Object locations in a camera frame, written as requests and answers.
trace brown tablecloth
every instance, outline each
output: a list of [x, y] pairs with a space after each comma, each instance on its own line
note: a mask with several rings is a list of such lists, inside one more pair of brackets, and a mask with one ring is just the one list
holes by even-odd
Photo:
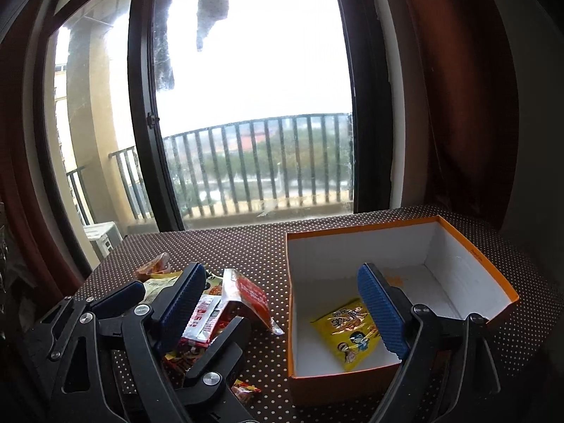
[[[167, 251], [174, 269], [196, 261], [206, 263], [218, 274], [227, 267], [241, 270], [266, 290], [273, 317], [282, 329], [287, 330], [286, 233], [386, 223], [436, 214], [441, 214], [480, 249], [520, 295], [509, 320], [494, 332], [494, 341], [506, 373], [515, 376], [554, 327], [564, 306], [562, 298], [538, 274], [531, 260], [503, 240], [488, 224], [449, 213], [437, 206], [224, 229], [129, 235], [86, 280], [77, 292], [77, 298], [104, 296], [131, 281], [133, 271], [140, 265]], [[255, 331], [249, 342], [247, 363], [241, 376], [263, 390], [260, 399], [250, 408], [258, 421], [308, 423], [329, 421], [329, 416], [335, 422], [369, 420], [376, 408], [377, 397], [328, 407], [295, 408], [287, 385], [286, 341], [286, 336]], [[134, 392], [125, 361], [121, 361], [119, 367], [124, 371], [125, 390]], [[427, 409], [422, 408], [421, 416], [424, 417], [426, 412]]]

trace metal railing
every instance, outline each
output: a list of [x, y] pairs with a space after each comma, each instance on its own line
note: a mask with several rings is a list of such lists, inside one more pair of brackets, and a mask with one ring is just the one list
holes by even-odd
[[[182, 216], [203, 217], [350, 201], [350, 114], [257, 119], [163, 139]], [[152, 217], [135, 147], [117, 162], [131, 212]]]
[[74, 206], [77, 209], [78, 216], [83, 224], [83, 226], [89, 226], [90, 220], [92, 224], [96, 223], [96, 217], [90, 206], [90, 200], [86, 189], [84, 189], [84, 179], [82, 177], [82, 171], [84, 167], [79, 167], [70, 172], [67, 172], [67, 181], [70, 187], [70, 193], [74, 200]]

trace window frame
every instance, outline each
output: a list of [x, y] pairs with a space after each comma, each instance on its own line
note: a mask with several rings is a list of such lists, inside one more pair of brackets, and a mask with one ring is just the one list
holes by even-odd
[[[63, 207], [50, 160], [44, 124], [44, 63], [47, 43], [66, 20], [90, 0], [45, 0], [36, 20], [40, 27], [33, 78], [34, 126], [42, 176], [53, 213], [67, 247], [83, 275], [87, 264]], [[184, 230], [167, 167], [157, 117], [153, 75], [154, 0], [131, 0], [128, 33], [128, 86], [139, 164], [154, 218], [161, 232]], [[349, 61], [352, 91], [354, 213], [389, 208], [393, 156], [393, 111], [384, 35], [374, 0], [338, 0]]]

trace brown curtain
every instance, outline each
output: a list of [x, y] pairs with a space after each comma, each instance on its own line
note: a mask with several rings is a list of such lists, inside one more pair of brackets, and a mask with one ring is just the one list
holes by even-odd
[[407, 0], [431, 128], [427, 201], [500, 227], [517, 159], [513, 59], [494, 0]]
[[31, 0], [0, 48], [0, 201], [10, 229], [37, 281], [43, 310], [72, 295], [81, 280], [60, 254], [39, 208], [27, 164], [22, 118], [23, 64], [27, 40], [41, 0]]

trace screw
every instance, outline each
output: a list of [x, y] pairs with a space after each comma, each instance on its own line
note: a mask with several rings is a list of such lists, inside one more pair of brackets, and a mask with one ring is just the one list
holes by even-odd
[[86, 312], [80, 317], [80, 322], [82, 324], [86, 324], [86, 323], [91, 322], [92, 318], [94, 318], [94, 315], [92, 315], [92, 313], [90, 313], [90, 312]]
[[470, 321], [472, 321], [472, 323], [476, 323], [476, 324], [483, 324], [485, 320], [484, 320], [482, 315], [478, 315], [478, 313], [471, 313], [470, 314]]
[[431, 309], [428, 308], [427, 305], [423, 304], [415, 304], [413, 306], [413, 311], [417, 313], [417, 315], [427, 315], [428, 313], [431, 313]]
[[217, 372], [208, 372], [204, 375], [204, 377], [202, 377], [202, 382], [204, 382], [204, 384], [208, 386], [217, 385], [220, 380], [221, 375], [219, 375]]
[[147, 304], [141, 304], [141, 305], [137, 305], [135, 310], [133, 311], [133, 313], [135, 313], [135, 315], [145, 315], [147, 313], [149, 313], [149, 310], [151, 308], [147, 305]]

